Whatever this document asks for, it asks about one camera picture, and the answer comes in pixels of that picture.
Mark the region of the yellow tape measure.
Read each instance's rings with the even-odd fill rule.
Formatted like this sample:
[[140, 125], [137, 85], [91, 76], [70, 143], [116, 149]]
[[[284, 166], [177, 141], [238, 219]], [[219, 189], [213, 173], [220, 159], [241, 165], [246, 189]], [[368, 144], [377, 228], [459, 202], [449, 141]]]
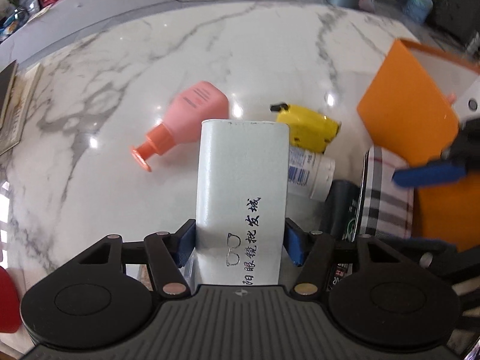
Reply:
[[313, 153], [323, 154], [341, 128], [340, 122], [303, 106], [283, 102], [272, 104], [270, 111], [278, 123], [289, 126], [291, 146]]

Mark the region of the dark shampoo bottle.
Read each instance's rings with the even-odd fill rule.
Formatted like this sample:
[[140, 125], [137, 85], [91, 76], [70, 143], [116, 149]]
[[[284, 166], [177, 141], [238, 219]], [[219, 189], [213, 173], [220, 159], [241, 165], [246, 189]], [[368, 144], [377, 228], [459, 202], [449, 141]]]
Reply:
[[360, 187], [349, 180], [334, 180], [325, 200], [322, 231], [338, 241], [351, 242], [356, 233]]

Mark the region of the plaid cloth pouch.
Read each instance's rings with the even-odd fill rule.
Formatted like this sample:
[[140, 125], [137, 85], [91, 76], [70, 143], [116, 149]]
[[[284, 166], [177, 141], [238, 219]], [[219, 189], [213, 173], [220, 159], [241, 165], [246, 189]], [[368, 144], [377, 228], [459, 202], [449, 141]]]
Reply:
[[394, 183], [399, 168], [408, 166], [400, 156], [372, 146], [364, 157], [357, 232], [378, 238], [408, 239], [413, 228], [414, 190]]

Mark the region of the orange storage box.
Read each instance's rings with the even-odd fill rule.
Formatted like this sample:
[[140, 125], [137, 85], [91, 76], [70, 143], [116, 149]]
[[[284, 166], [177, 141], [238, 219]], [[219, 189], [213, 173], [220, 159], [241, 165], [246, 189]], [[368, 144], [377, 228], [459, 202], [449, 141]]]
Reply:
[[[470, 100], [479, 100], [479, 66], [399, 38], [357, 112], [373, 144], [410, 166], [421, 166], [453, 142], [460, 122], [479, 115], [469, 108]], [[452, 243], [461, 251], [479, 245], [479, 172], [418, 189], [412, 233]]]

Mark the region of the white lotion tube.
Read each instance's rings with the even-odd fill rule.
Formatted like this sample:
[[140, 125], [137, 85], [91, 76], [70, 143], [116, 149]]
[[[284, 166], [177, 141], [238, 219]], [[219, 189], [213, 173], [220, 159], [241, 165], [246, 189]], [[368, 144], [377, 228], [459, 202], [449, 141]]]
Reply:
[[289, 147], [288, 193], [324, 202], [329, 194], [335, 160], [299, 147]]

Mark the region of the blue water jug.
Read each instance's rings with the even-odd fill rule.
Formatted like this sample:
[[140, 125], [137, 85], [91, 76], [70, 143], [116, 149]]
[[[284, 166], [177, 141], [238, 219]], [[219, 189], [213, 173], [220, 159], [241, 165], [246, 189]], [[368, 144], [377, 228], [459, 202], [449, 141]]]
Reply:
[[423, 24], [433, 9], [433, 0], [407, 0], [403, 14], [418, 24]]

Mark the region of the pink pump bottle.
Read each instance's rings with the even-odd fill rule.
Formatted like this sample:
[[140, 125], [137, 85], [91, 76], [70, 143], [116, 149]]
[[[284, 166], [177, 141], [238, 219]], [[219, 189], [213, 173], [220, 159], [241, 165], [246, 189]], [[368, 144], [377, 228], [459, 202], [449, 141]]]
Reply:
[[227, 96], [213, 84], [200, 81], [179, 93], [169, 106], [163, 121], [145, 135], [145, 142], [131, 149], [137, 163], [146, 171], [147, 160], [164, 155], [175, 146], [199, 140], [202, 122], [228, 119], [230, 104]]

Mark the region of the red object at edge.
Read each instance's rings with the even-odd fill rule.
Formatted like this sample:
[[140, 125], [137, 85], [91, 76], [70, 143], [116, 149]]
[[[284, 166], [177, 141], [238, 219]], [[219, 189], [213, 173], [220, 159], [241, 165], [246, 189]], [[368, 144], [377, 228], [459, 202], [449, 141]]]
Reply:
[[8, 272], [0, 267], [0, 332], [15, 333], [22, 324], [20, 300]]

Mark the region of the stack of books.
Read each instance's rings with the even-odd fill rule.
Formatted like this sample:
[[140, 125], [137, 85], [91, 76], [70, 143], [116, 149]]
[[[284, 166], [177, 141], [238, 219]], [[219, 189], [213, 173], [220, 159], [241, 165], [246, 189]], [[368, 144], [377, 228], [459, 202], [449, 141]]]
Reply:
[[1, 71], [1, 155], [20, 143], [29, 104], [43, 72], [41, 63], [20, 71], [16, 60]]

